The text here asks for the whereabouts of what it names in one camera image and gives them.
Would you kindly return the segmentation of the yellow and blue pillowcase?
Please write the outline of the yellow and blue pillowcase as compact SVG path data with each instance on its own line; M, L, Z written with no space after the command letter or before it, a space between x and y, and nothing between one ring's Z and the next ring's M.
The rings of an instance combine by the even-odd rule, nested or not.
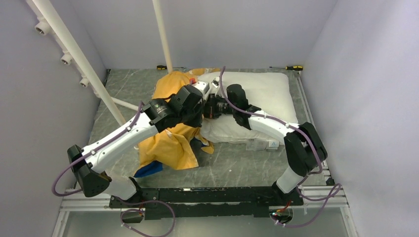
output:
M187 72L169 73L157 81L152 98L166 98L175 94L191 79L197 80L198 76L219 71L219 68L198 68ZM200 128L193 128L182 123L140 142L138 144L140 165L133 174L134 178L160 172L164 165L175 170L198 167L198 160L190 145L192 140L198 140L201 143L202 151L213 154L213 143L200 135Z

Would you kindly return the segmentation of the white pillow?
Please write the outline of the white pillow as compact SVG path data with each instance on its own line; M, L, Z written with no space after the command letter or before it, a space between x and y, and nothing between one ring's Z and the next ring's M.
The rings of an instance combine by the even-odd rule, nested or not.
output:
M224 72L222 83L224 89L231 84L239 84L250 104L285 122L298 123L290 93L289 78L285 74ZM204 119L200 134L213 143L239 144L246 143L249 139L261 139L284 145L282 140L239 126L232 115Z

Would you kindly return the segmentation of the white pvc pipe rack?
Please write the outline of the white pvc pipe rack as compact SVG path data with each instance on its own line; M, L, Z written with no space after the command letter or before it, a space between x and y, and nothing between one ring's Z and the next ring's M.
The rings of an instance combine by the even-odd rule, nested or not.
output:
M97 47L94 45L94 42L91 38L91 34L88 30L82 25L82 23L77 23L79 29L73 27L73 29L69 29L69 21L65 23L63 17L65 14L68 15L68 19L70 20L77 20L79 21L79 16L77 14L77 10L74 9L70 0L58 0L58 3L65 3L65 7L62 8L61 13L57 11L57 8L53 5L51 0L25 0L29 8L33 11L33 13L37 17L37 25L35 25L36 31L43 36L50 37L54 39L57 45L62 49L62 58L60 59L62 64L71 65L74 69L78 70L81 74L81 81L80 84L84 87L89 87L95 94L95 96L101 99L101 103L107 107L107 110L112 114L114 119L119 125L122 125L126 122L123 114L118 109L117 105L122 107L136 110L138 106L134 104L130 104L126 101L119 100L117 98L112 97L108 91L106 90L106 86L104 84L105 79L107 79L107 75L105 76L105 68L106 64L104 64L100 52L98 51ZM136 0L136 3L143 6L145 4L145 8L147 11L146 16L142 17L144 20L149 20L148 22L152 22L155 25L155 33L157 29L160 34L160 38L158 41L162 42L163 45L163 53L165 55L165 63L169 63L168 69L163 69L162 71L158 71L155 69L159 76L167 75L173 71L171 65L171 58L168 49L168 42L166 38L166 32L163 22L163 15L161 11L160 1L159 0ZM99 6L100 4L104 5L105 0L99 0L99 2L95 3L94 6ZM116 3L116 6L121 6L122 8L127 8L134 10L136 15L139 14L140 7L131 7L129 8L127 5L123 5L123 0L111 0L108 2ZM111 22L106 26L108 26L110 30L126 30L127 33L111 33L112 36L119 36L120 39L117 42L120 42L122 38L127 37L129 40L137 39L138 37L128 36L128 33L139 33L139 26L129 26L128 23L123 23L122 18L127 18L128 23L140 23L139 20L134 21L133 16L128 16L128 12L124 13L119 16L118 19L111 20ZM89 47L81 47L82 40L77 40L74 38L76 33L81 33L82 35L88 37L85 42L89 43Z

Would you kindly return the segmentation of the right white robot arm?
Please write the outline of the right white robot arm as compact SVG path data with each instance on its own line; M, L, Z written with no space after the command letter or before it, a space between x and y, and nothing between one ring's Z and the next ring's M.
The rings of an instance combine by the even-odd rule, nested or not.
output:
M211 82L206 94L204 117L217 119L231 115L234 123L247 130L264 133L285 146L288 167L272 185L272 198L284 205L297 187L328 157L327 150L313 124L285 122L250 104L239 84L231 84L222 95L219 83Z

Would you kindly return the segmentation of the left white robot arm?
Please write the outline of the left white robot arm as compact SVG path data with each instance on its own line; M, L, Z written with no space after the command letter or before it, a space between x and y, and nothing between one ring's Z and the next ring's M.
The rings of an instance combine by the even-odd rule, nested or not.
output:
M200 126L209 90L207 82L184 85L176 94L141 105L131 120L98 142L84 148L77 145L69 148L72 172L84 196L109 194L118 196L129 207L138 206L142 193L136 181L133 178L112 178L105 170L128 149L167 128L180 123Z

